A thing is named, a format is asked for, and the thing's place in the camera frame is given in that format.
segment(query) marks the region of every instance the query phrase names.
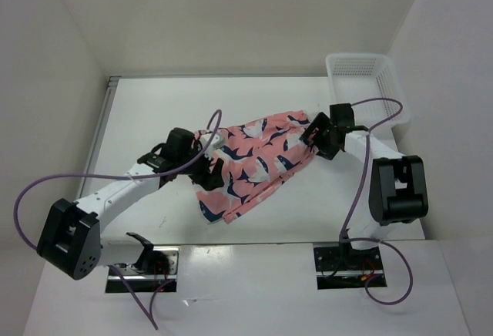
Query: white enclosure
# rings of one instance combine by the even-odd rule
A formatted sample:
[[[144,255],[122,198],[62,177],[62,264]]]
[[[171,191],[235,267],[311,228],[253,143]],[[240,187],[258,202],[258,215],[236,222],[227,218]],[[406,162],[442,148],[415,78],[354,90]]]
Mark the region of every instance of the white enclosure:
[[[107,270],[75,282],[26,248],[12,222],[25,185],[50,173],[124,172],[174,126],[203,128],[215,108],[227,125],[326,109],[324,60],[339,52],[389,55],[409,104],[408,124],[378,133],[425,163],[429,214],[390,236],[414,269],[407,301],[382,307],[362,289],[317,291],[311,242],[337,239],[361,172],[347,155],[313,163],[229,226],[200,220],[177,180],[106,234],[139,229],[182,245],[178,290],[156,303],[162,334],[491,333],[493,0],[0,1],[2,334],[156,334],[129,295],[104,294]],[[122,78],[107,86],[111,76]],[[335,187],[324,195],[323,183]],[[26,197],[31,240],[79,184],[45,183]],[[79,192],[100,186],[87,180]],[[310,193],[317,203],[300,219]],[[372,292],[396,298],[404,266],[385,248],[382,260],[388,288]]]

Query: white wall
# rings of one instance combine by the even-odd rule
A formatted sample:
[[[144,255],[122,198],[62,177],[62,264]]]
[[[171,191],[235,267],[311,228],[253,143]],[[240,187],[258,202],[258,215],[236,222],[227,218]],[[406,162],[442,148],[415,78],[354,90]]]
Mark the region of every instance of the white wall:
[[[412,0],[65,0],[109,74],[317,73],[385,53]]]
[[[400,150],[425,161],[429,237],[442,241],[473,335],[491,333],[493,0],[416,0],[390,55],[414,118]]]
[[[12,221],[20,190],[49,173],[81,170],[102,105],[105,78],[62,0],[0,0],[0,298],[2,334],[22,334],[43,261]],[[36,243],[48,208],[76,181],[47,183],[22,204]]]

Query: pink garment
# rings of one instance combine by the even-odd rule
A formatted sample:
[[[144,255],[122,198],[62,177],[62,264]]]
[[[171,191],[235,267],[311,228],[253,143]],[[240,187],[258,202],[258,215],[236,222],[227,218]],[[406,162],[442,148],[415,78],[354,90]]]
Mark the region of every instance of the pink garment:
[[[205,191],[194,184],[204,217],[231,223],[307,165],[316,150],[299,138],[309,125],[303,111],[289,111],[220,129],[226,143],[215,151],[213,164],[224,160],[224,186]]]

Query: shark print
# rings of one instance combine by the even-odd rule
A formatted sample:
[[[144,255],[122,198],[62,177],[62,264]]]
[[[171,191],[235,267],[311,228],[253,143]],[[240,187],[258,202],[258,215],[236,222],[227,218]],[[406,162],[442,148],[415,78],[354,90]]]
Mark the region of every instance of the shark print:
[[[238,149],[232,150],[228,146],[223,146],[217,150],[220,158],[226,162],[233,161],[235,163],[239,163],[243,159],[247,159],[253,156],[253,147],[246,153],[246,155],[238,155]]]
[[[310,120],[298,120],[294,116],[288,115],[287,119],[295,126],[307,126],[310,124]]]
[[[286,136],[283,144],[283,150],[288,151],[289,149],[295,147],[300,144],[300,137],[303,134],[304,130],[296,133],[290,133]]]
[[[300,164],[301,162],[298,161],[297,163],[293,164],[291,163],[286,157],[279,155],[276,159],[274,159],[274,165],[277,168],[277,171],[281,173],[285,173],[293,169],[295,166]]]
[[[226,132],[227,132],[227,136],[228,136],[228,139],[229,139],[230,137],[234,137],[234,133],[233,133],[233,132],[231,132],[229,129],[227,129],[227,128],[220,128],[220,129],[221,129],[221,130],[226,130]]]
[[[286,128],[286,129],[282,129],[282,128],[279,128],[278,126],[276,127],[277,129],[277,132],[275,132],[272,136],[270,136],[269,140],[267,141],[267,143],[264,145],[264,146],[267,146],[267,145],[271,145],[273,146],[272,144],[272,140],[277,138],[277,137],[280,137],[282,136],[285,132],[289,131],[289,128]]]
[[[221,129],[224,144],[214,151],[210,168],[224,162],[223,186],[205,191],[194,185],[207,221],[239,219],[314,158],[317,148],[299,140],[309,125],[305,119],[306,113],[289,111]]]
[[[204,204],[202,201],[199,201],[199,206],[202,214],[210,223],[217,222],[223,217],[223,214],[226,212],[225,210],[223,210],[220,213],[213,213],[212,210],[209,209],[207,205]]]
[[[247,183],[253,184],[254,187],[257,187],[259,184],[262,183],[262,182],[253,182],[252,180],[250,180],[250,177],[248,176],[245,169],[241,170],[241,176],[240,176],[240,178],[238,178],[238,180],[245,180]]]
[[[267,126],[267,119],[259,120],[252,126],[240,126],[240,132],[245,138],[263,138],[263,131]]]
[[[226,189],[226,193],[229,195],[228,198],[230,196],[232,196],[232,197],[236,197],[237,199],[240,199],[242,205],[245,203],[245,200],[249,196],[249,195],[240,196],[238,193],[234,192],[234,189],[233,189],[233,176],[231,175],[231,172],[230,172],[230,181],[228,183],[228,187]]]

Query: black clamp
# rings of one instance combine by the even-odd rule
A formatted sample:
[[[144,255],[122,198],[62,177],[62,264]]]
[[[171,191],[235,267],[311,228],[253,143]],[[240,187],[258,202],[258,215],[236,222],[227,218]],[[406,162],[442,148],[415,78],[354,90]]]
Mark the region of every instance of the black clamp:
[[[155,266],[159,264],[161,270],[164,269],[166,273],[169,272],[168,257],[161,251],[154,251],[153,243],[139,234],[135,234],[133,232],[127,232],[126,234],[127,236],[135,238],[142,244],[142,246],[144,246],[144,250],[140,254],[139,259],[137,259],[137,262],[133,264],[135,270],[142,274],[152,273]]]
[[[46,218],[36,252],[74,280],[87,276],[101,257],[99,220],[65,199]]]
[[[166,143],[160,143],[153,147],[150,153],[141,156],[137,163],[146,164],[153,168],[154,173],[163,173],[173,170],[189,162],[201,150],[202,145],[195,140],[195,135],[181,128],[175,128],[169,132]],[[195,163],[188,166],[178,174],[184,174],[194,182],[202,186],[206,191],[224,186],[222,177],[224,161],[217,159],[212,170],[211,160],[201,156]],[[161,177],[159,187],[164,186],[175,176]]]
[[[397,188],[395,181],[405,183]],[[428,194],[423,160],[419,156],[375,159],[368,197],[371,216],[381,226],[411,223],[428,213]]]
[[[366,126],[354,125],[354,111],[350,103],[330,105],[330,118],[318,113],[300,139],[318,148],[318,156],[332,160],[339,150],[344,151],[346,134],[368,130]]]

